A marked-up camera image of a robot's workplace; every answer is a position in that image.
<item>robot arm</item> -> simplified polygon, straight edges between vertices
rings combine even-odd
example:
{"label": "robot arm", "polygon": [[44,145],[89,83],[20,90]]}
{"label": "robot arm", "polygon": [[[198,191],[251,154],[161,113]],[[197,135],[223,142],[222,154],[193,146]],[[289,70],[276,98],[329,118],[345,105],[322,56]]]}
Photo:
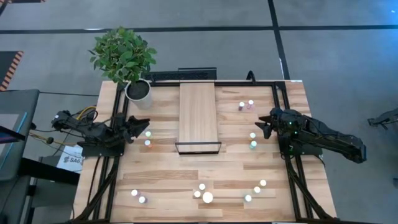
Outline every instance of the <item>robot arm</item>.
{"label": "robot arm", "polygon": [[128,121],[124,120],[123,114],[117,114],[114,118],[114,126],[108,127],[104,122],[84,123],[72,117],[69,111],[59,111],[51,121],[52,126],[61,131],[72,129],[84,135],[84,142],[79,145],[101,146],[111,148],[125,141],[133,142],[132,137],[138,137],[149,125],[149,119],[136,119],[131,116]]}
{"label": "robot arm", "polygon": [[263,130],[266,139],[274,130],[280,135],[287,134],[291,141],[299,144],[311,144],[338,152],[356,163],[366,161],[366,146],[360,138],[332,130],[321,121],[301,115],[295,110],[274,108],[270,116],[259,119],[265,121],[256,125]]}

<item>wooden block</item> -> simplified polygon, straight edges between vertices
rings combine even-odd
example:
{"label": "wooden block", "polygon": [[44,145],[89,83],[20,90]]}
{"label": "wooden block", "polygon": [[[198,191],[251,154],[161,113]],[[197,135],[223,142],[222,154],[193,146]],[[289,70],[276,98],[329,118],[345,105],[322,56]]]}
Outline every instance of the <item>wooden block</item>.
{"label": "wooden block", "polygon": [[[214,83],[180,85],[179,142],[217,142]],[[220,145],[179,145],[180,152],[217,151]]]}

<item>computer screen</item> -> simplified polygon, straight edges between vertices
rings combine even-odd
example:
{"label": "computer screen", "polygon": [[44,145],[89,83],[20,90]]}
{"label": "computer screen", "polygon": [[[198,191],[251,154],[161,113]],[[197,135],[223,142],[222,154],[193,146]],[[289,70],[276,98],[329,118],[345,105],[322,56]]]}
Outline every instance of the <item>computer screen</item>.
{"label": "computer screen", "polygon": [[0,144],[23,141],[25,136],[0,126]]}

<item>wooden board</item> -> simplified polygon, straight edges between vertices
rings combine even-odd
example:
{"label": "wooden board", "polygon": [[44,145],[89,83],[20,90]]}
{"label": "wooden board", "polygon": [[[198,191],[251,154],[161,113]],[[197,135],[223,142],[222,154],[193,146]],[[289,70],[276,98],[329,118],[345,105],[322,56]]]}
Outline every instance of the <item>wooden board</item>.
{"label": "wooden board", "polygon": [[[292,109],[310,115],[303,83],[286,82]],[[218,138],[224,144],[218,155],[179,156],[174,143],[179,129],[179,87],[152,88],[153,105],[139,110],[129,104],[128,115],[150,118],[153,147],[144,145],[144,136],[126,146],[121,157],[111,222],[271,222],[293,221],[294,212],[284,161],[280,158],[275,135],[261,137],[254,122],[274,106],[268,87],[216,87]],[[98,121],[108,119],[113,108],[116,85],[103,82],[97,110]],[[254,109],[238,111],[240,101],[254,100]],[[258,146],[249,149],[249,133],[258,136]],[[309,191],[330,215],[335,216],[325,169],[314,156],[302,156]],[[76,192],[76,216],[86,206],[96,158],[84,161]],[[97,189],[98,169],[94,192]],[[267,186],[258,195],[252,193],[261,179]],[[204,183],[214,195],[211,204],[193,198],[193,191]],[[130,195],[139,189],[148,198],[139,204]],[[297,189],[301,214],[305,216],[303,198]],[[252,194],[251,203],[243,202]],[[101,204],[101,215],[104,215]]]}
{"label": "wooden board", "polygon": [[217,151],[217,119],[214,83],[180,85],[179,142],[202,142],[200,145],[179,145],[180,152]]}

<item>potted plant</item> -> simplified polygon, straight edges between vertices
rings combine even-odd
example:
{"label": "potted plant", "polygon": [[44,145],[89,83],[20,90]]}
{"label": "potted plant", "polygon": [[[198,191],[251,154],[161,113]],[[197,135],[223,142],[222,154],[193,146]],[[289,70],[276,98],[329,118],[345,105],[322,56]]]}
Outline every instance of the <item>potted plant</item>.
{"label": "potted plant", "polygon": [[94,70],[104,71],[103,77],[124,87],[126,96],[140,109],[148,109],[152,104],[150,84],[141,79],[141,73],[150,71],[150,65],[156,64],[152,55],[156,50],[148,47],[148,42],[133,30],[118,29],[95,37],[96,45],[89,50],[94,56],[90,62]]}

